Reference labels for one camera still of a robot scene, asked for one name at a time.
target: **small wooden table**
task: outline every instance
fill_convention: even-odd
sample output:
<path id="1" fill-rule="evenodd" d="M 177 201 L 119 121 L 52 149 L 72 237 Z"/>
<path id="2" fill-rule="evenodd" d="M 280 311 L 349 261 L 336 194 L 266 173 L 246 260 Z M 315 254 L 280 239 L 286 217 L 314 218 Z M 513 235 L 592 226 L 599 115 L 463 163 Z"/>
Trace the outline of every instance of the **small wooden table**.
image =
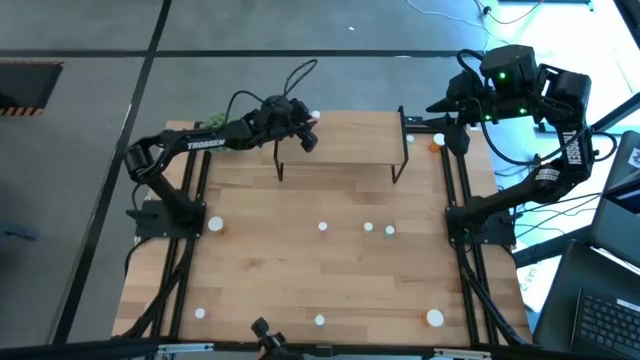
<path id="1" fill-rule="evenodd" d="M 290 165 L 391 165 L 395 184 L 409 161 L 402 106 L 397 112 L 330 111 L 313 128 L 318 144 L 307 153 L 300 140 L 275 143 L 273 159 L 282 181 L 284 164 Z M 400 170 L 396 174 L 396 165 Z"/>
<path id="2" fill-rule="evenodd" d="M 328 144 L 322 136 L 319 132 L 320 143 Z M 466 160 L 472 193 L 494 193 L 487 145 L 481 133 L 470 136 Z M 255 342 L 249 327 L 262 316 L 291 343 L 468 346 L 460 275 L 444 220 L 444 170 L 440 154 L 428 150 L 431 142 L 431 135 L 415 135 L 411 162 L 395 185 L 386 166 L 353 164 L 356 159 L 346 166 L 290 165 L 287 181 L 280 182 L 273 174 L 273 145 L 214 154 L 204 196 L 207 218 L 221 216 L 226 232 L 205 229 L 196 242 L 179 336 Z M 191 189 L 201 159 L 198 154 Z M 185 162 L 186 154 L 180 154 L 165 171 L 174 186 L 180 185 Z M 329 224 L 325 234 L 318 232 L 319 221 Z M 363 233 L 364 222 L 374 223 L 372 233 Z M 396 227 L 393 239 L 382 235 L 387 225 Z M 167 244 L 167 239 L 152 240 L 133 254 L 114 334 L 128 330 L 155 296 Z M 482 248 L 493 300 L 530 340 L 513 259 L 499 246 Z M 480 340 L 486 342 L 475 296 L 474 303 Z M 195 317 L 198 308 L 206 310 L 203 319 Z M 443 327 L 425 325 L 429 309 L 443 312 Z M 170 300 L 163 334 L 172 310 Z M 326 318 L 322 328 L 313 324 L 317 314 Z"/>

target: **concrete floor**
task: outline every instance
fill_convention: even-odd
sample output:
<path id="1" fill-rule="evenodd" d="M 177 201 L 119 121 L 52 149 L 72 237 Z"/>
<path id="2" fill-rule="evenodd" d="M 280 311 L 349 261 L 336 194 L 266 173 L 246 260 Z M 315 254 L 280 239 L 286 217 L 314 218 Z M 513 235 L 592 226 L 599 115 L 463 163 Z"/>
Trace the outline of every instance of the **concrete floor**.
<path id="1" fill-rule="evenodd" d="M 414 2 L 424 10 L 480 21 L 472 0 Z M 514 18 L 530 6 L 485 2 L 502 18 Z M 482 29 L 420 14 L 401 0 L 284 4 L 277 0 L 174 1 L 160 49 L 454 50 L 482 49 L 487 41 Z M 0 50 L 146 49 L 161 5 L 161 0 L 58 0 L 55 4 L 0 0 Z M 632 76 L 635 68 L 627 60 L 628 54 L 637 55 L 629 50 L 630 37 L 611 6 L 608 0 L 596 1 L 596 12 L 590 13 L 583 5 L 549 4 L 522 23 L 488 24 L 496 35 L 535 45 L 540 62 L 589 74 L 594 85 L 588 120 L 595 122 L 639 90 Z M 569 29 L 553 21 L 558 17 L 572 19 Z M 611 29 L 619 36 L 601 35 Z M 276 93 L 304 60 L 157 59 L 132 140 L 160 131 L 168 120 L 205 120 L 223 110 L 238 89 L 264 96 Z M 65 62 L 45 115 L 0 118 L 0 153 L 15 154 L 0 156 L 0 219 L 41 232 L 37 242 L 9 239 L 0 243 L 0 347 L 42 344 L 48 339 L 142 59 Z M 453 59 L 322 58 L 295 96 L 319 110 L 389 110 L 403 104 L 407 113 L 424 115 L 425 106 L 444 96 L 449 78 L 459 71 Z M 235 114 L 254 106 L 240 98 Z M 640 123 L 637 119 L 628 121 Z M 536 135 L 530 119 L 502 122 L 491 127 L 491 133 L 497 146 L 514 158 L 546 154 L 557 146 L 552 136 Z M 507 147 L 514 136 L 518 145 Z M 496 170 L 508 167 L 493 160 Z M 497 180 L 509 186 L 523 175 Z M 592 184 L 593 191 L 601 189 L 601 183 Z M 132 246 L 134 223 L 124 215 L 131 207 L 132 188 L 121 171 L 71 341 L 106 339 L 111 333 L 124 280 L 124 258 Z M 526 221 L 546 218 L 540 216 Z M 570 226 L 578 227 L 580 222 Z M 523 240 L 530 245 L 554 236 L 534 231 Z"/>

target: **white ball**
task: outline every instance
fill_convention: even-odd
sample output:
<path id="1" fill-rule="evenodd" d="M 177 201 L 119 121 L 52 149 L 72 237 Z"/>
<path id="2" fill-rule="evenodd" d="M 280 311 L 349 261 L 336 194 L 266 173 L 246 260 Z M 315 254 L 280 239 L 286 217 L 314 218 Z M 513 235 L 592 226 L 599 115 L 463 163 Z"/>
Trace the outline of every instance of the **white ball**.
<path id="1" fill-rule="evenodd" d="M 438 144 L 438 146 L 444 146 L 444 134 L 437 133 L 433 135 L 433 142 Z"/>
<path id="2" fill-rule="evenodd" d="M 313 319 L 313 322 L 316 324 L 316 326 L 324 326 L 324 316 L 316 315 L 316 318 Z"/>
<path id="3" fill-rule="evenodd" d="M 433 327 L 440 327 L 444 324 L 444 315 L 440 310 L 431 309 L 427 312 L 427 322 Z"/>
<path id="4" fill-rule="evenodd" d="M 203 308 L 196 309 L 196 318 L 202 319 L 202 318 L 204 318 L 205 314 L 206 314 L 206 311 L 204 311 Z"/>
<path id="5" fill-rule="evenodd" d="M 220 231 L 224 227 L 224 221 L 219 216 L 214 216 L 209 219 L 209 230 L 211 231 Z"/>

